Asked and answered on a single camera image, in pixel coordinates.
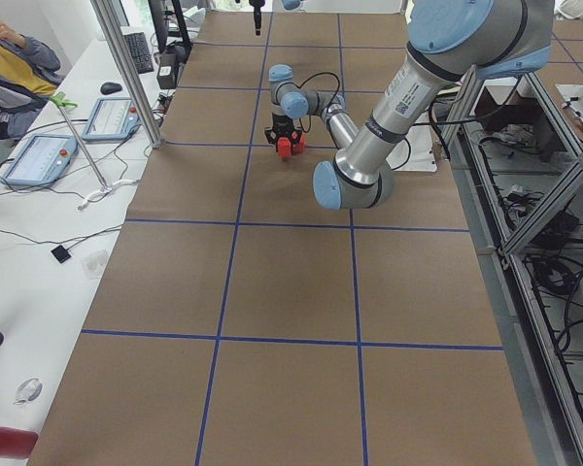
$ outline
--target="blue end cap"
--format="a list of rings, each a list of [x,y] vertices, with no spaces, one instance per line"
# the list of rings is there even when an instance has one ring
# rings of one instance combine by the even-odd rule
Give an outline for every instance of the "blue end cap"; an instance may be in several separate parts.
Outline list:
[[[331,162],[320,162],[313,172],[313,193],[325,209],[341,209],[341,187]]]
[[[454,49],[486,21],[494,0],[417,0],[408,24],[410,44],[421,53]]]
[[[551,57],[551,46],[536,50],[527,55],[503,61],[493,66],[477,69],[480,80],[494,80],[510,76],[522,76],[542,68]]]
[[[309,112],[309,102],[300,92],[288,92],[281,99],[281,108],[291,119],[300,119]]]
[[[293,71],[289,65],[274,65],[270,68],[268,80],[271,83],[279,83],[281,81],[289,81],[293,78]]]
[[[283,8],[286,10],[295,10],[300,6],[300,0],[283,0]]]

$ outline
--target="metal pole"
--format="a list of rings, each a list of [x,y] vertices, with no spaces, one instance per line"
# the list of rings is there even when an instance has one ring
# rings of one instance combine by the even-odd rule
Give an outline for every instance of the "metal pole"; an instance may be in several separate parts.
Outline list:
[[[149,101],[147,100],[145,89],[138,78],[136,66],[132,61],[127,44],[120,31],[119,19],[113,8],[112,0],[90,0],[90,3],[95,10],[99,25],[102,31],[104,31],[110,52],[117,63],[120,75],[125,81],[132,102],[138,111],[138,116],[147,132],[149,141],[152,147],[158,148],[162,143],[162,136],[155,122]]]
[[[86,160],[88,160],[88,163],[90,164],[91,168],[93,169],[93,172],[95,172],[95,175],[97,176],[97,180],[99,180],[99,182],[101,183],[102,189],[103,190],[110,190],[108,183],[106,183],[106,179],[104,178],[104,176],[101,174],[101,172],[97,168],[97,164],[95,163],[95,161],[93,160],[93,157],[90,155],[90,152],[86,148],[86,143],[83,141],[82,136],[80,136],[80,133],[78,132],[78,130],[74,126],[74,123],[71,122],[69,115],[67,115],[67,111],[65,110],[65,108],[63,106],[57,105],[56,107],[60,111],[60,114],[62,115],[62,117],[65,118],[65,122],[69,126],[69,129],[71,129],[71,132],[74,133],[74,136],[75,136],[76,140],[78,141],[78,146],[80,147],[80,149],[82,149],[82,152],[85,153]]]

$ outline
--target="table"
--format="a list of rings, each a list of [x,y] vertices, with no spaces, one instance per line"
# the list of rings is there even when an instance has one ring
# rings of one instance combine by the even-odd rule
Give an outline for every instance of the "table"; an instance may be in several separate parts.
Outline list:
[[[159,94],[155,72],[140,77],[153,104]],[[59,88],[79,105],[70,112],[72,119],[88,117],[95,100],[101,96],[99,86],[106,81],[121,83],[120,74],[107,43],[94,40]],[[126,95],[126,90],[114,94]],[[48,104],[32,127],[55,121],[61,121],[60,113]],[[65,124],[39,132],[48,130],[49,134],[70,134]],[[148,161],[148,144],[140,130],[118,150],[128,164],[126,177],[140,179]],[[94,158],[103,158],[98,166],[108,182],[118,179],[124,169],[113,155],[106,157],[116,146],[88,145]],[[81,153],[72,161],[66,176],[52,186],[57,191],[82,195],[98,187],[99,182],[90,167],[86,167]],[[135,186],[122,187],[84,211],[78,211],[81,199],[73,194],[47,190],[10,193],[0,196],[0,228],[38,241],[93,234],[123,223],[135,190]],[[0,184],[0,193],[3,192],[6,188]],[[98,251],[110,254],[117,236],[115,232],[85,241],[72,250],[71,259],[59,264],[50,253],[54,246],[34,246],[0,233],[0,330],[5,335],[0,347],[0,425],[41,430],[99,285],[99,278],[87,277],[82,261]],[[43,383],[41,396],[29,405],[14,405],[17,387],[30,378]],[[0,465],[23,462],[0,459]]]
[[[403,18],[253,31],[206,18],[29,464],[535,464],[449,165],[330,212],[323,128],[289,163],[261,136],[275,63],[366,117]]]

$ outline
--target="electronic equipment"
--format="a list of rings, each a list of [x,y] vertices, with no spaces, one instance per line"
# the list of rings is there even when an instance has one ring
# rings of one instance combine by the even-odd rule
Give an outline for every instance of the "electronic equipment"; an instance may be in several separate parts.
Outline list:
[[[139,124],[129,97],[101,97],[95,102],[82,139],[88,143],[119,143]]]
[[[132,55],[134,65],[138,74],[149,73],[154,70],[154,63],[152,62],[152,55],[149,52],[149,45],[147,44],[147,36],[144,32],[133,32],[131,34],[123,34],[129,54]]]
[[[55,182],[78,150],[74,136],[37,135],[30,138],[2,177],[8,186],[40,186]]]
[[[99,87],[99,91],[104,95],[114,94],[115,92],[121,92],[122,90],[122,85],[112,82],[103,83],[101,84],[101,87]]]
[[[149,11],[152,14],[154,23],[155,39],[157,40],[157,51],[164,53],[166,41],[168,40],[168,21],[166,20],[166,7],[163,0],[148,0]]]

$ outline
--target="small black device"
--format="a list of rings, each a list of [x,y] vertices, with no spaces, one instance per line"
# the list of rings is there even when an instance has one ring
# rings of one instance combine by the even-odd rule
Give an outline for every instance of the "small black device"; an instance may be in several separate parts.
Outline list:
[[[122,85],[120,85],[119,83],[111,82],[103,83],[99,88],[99,91],[104,95],[114,94],[115,92],[119,92],[121,90],[123,90]]]
[[[154,63],[152,62],[152,55],[149,53],[149,45],[147,44],[147,36],[144,32],[133,32],[131,34],[123,34],[127,42],[129,54],[132,55],[136,71],[139,75],[149,73],[154,70]]]
[[[157,84],[160,89],[174,89],[177,87],[177,73],[179,62],[177,53],[163,53],[159,56],[159,68],[157,68]]]
[[[62,245],[58,245],[56,248],[51,250],[51,255],[53,255],[55,259],[61,264],[67,259],[71,258],[69,251]]]

